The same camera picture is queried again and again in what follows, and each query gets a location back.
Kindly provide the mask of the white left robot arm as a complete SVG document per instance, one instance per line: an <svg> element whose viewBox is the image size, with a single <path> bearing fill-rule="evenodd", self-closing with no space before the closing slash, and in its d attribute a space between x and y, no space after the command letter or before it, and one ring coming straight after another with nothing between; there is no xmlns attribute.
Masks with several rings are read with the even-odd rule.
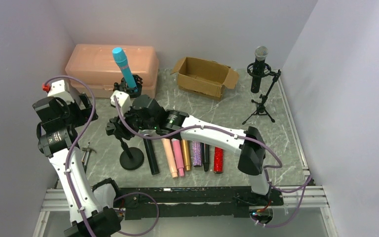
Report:
<svg viewBox="0 0 379 237"><path fill-rule="evenodd" d="M32 105L40 118L38 149L57 172L70 212L67 237L110 237L121 229L122 218L114 209L120 196L116 182L107 178L91 186L82 164L76 127L98 118L86 94L79 102L48 96Z"/></svg>

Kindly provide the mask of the red glitter microphone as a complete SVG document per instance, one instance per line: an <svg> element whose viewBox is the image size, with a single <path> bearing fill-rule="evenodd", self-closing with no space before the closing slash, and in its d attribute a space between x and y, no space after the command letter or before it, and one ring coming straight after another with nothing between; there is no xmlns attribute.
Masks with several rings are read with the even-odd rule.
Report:
<svg viewBox="0 0 379 237"><path fill-rule="evenodd" d="M223 157L224 157L224 150L219 147L215 147L214 168L213 168L213 172L215 174L223 173Z"/></svg>

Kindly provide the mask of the clip mount desk stand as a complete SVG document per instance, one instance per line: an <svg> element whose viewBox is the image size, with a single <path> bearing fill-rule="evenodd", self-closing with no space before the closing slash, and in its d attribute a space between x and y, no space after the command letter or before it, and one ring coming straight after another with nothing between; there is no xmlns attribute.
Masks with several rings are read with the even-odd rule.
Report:
<svg viewBox="0 0 379 237"><path fill-rule="evenodd" d="M141 167L144 163L143 152L136 147L130 148L127 143L124 142L119 124L114 120L110 120L107 123L105 130L108 136L114 136L120 142L120 145L123 149L123 152L119 157L121 167L126 170L136 170Z"/></svg>

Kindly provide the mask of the gold microphone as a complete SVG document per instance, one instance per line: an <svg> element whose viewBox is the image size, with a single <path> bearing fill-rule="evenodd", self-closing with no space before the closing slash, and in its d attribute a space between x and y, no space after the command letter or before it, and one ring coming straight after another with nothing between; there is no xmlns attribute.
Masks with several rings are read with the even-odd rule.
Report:
<svg viewBox="0 0 379 237"><path fill-rule="evenodd" d="M182 155L183 155L185 171L191 171L191 157L190 157L189 143L187 140L181 140L181 150L182 150Z"/></svg>

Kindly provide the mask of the slim black microphone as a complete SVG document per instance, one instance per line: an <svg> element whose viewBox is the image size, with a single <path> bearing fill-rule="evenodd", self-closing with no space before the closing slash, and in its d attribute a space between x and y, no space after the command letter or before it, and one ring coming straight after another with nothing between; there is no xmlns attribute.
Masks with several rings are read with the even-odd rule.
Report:
<svg viewBox="0 0 379 237"><path fill-rule="evenodd" d="M201 144L201 154L202 154L203 169L205 172L208 172L209 165L210 165L210 152L209 152L208 144L205 144L205 143Z"/></svg>

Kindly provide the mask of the shock mount desk stand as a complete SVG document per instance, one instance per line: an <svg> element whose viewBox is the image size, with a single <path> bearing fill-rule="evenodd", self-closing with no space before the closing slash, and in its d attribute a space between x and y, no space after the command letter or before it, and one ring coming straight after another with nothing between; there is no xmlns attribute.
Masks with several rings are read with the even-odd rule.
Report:
<svg viewBox="0 0 379 237"><path fill-rule="evenodd" d="M142 94L143 79L136 74L133 74L133 79L134 79L135 84L136 84L135 87L129 87L125 78L122 78L120 83L118 83L118 82L114 83L113 91L125 92L125 93L129 94L130 98L136 98L136 97L140 96Z"/></svg>

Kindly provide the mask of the brown cardboard box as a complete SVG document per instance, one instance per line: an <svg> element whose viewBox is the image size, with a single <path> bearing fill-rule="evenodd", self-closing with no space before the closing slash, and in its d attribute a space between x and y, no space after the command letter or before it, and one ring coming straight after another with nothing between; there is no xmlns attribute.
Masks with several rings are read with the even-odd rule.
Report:
<svg viewBox="0 0 379 237"><path fill-rule="evenodd" d="M195 57L178 60L171 73L177 75L179 89L218 101L239 80L239 73L230 66Z"/></svg>

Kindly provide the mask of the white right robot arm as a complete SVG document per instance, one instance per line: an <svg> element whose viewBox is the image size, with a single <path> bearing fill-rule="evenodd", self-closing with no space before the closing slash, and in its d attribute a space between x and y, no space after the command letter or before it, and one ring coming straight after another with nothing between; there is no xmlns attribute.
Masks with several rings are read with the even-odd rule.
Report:
<svg viewBox="0 0 379 237"><path fill-rule="evenodd" d="M233 152L239 157L238 170L249 177L253 193L266 196L270 185L264 173L265 143L254 127L247 130L231 129L202 121L185 112L166 110L147 95L134 101L129 94L115 91L110 97L116 107L119 121L115 128L120 137L144 137L143 131L153 131L152 139L196 141Z"/></svg>

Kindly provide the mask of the purple glitter microphone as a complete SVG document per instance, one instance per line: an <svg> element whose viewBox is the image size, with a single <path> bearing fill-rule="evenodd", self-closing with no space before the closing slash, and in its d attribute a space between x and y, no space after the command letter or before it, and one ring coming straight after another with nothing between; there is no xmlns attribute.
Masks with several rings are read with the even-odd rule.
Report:
<svg viewBox="0 0 379 237"><path fill-rule="evenodd" d="M202 158L201 158L201 143L192 141L192 164L194 167L202 166Z"/></svg>

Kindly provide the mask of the pink toy microphone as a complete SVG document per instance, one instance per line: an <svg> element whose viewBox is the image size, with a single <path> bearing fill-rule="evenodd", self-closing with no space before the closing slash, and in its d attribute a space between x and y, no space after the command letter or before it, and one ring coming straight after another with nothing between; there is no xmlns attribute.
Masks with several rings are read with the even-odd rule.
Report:
<svg viewBox="0 0 379 237"><path fill-rule="evenodd" d="M174 153L174 158L175 158L178 174L180 177L183 177L185 175L185 167L184 167L180 141L177 139L172 139L172 147L173 147L173 153Z"/></svg>

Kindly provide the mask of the black microphone grey grille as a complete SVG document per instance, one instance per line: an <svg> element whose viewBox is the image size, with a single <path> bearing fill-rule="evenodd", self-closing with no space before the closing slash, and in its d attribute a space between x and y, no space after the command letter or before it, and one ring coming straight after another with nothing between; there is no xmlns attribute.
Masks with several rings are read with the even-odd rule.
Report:
<svg viewBox="0 0 379 237"><path fill-rule="evenodd" d="M156 160L152 141L151 141L151 139L144 138L143 142L144 142L144 146L145 146L145 150L146 150L151 174L152 175L158 175L160 173L160 170L159 170L159 167L157 164L157 160Z"/></svg>

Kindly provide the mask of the beige toy microphone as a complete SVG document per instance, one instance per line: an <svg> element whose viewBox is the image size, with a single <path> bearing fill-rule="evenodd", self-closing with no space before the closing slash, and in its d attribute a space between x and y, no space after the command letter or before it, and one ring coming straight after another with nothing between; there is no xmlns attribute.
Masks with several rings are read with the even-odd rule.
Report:
<svg viewBox="0 0 379 237"><path fill-rule="evenodd" d="M172 178L177 178L178 177L178 171L175 163L175 158L173 155L173 150L171 146L171 142L169 139L161 139L165 154L166 154L166 159L169 167L169 171L171 173Z"/></svg>

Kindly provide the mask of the blue toy microphone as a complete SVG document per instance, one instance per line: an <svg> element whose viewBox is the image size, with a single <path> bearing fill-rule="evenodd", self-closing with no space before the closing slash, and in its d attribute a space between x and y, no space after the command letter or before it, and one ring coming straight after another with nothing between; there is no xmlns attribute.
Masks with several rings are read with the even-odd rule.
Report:
<svg viewBox="0 0 379 237"><path fill-rule="evenodd" d="M125 54L125 51L121 47L115 47L112 50L113 58L117 66L120 68L121 73L123 74L123 77L125 78L126 82L128 83L129 87L135 87L135 81L133 79L132 72L130 70L130 67L128 65L128 59Z"/></svg>

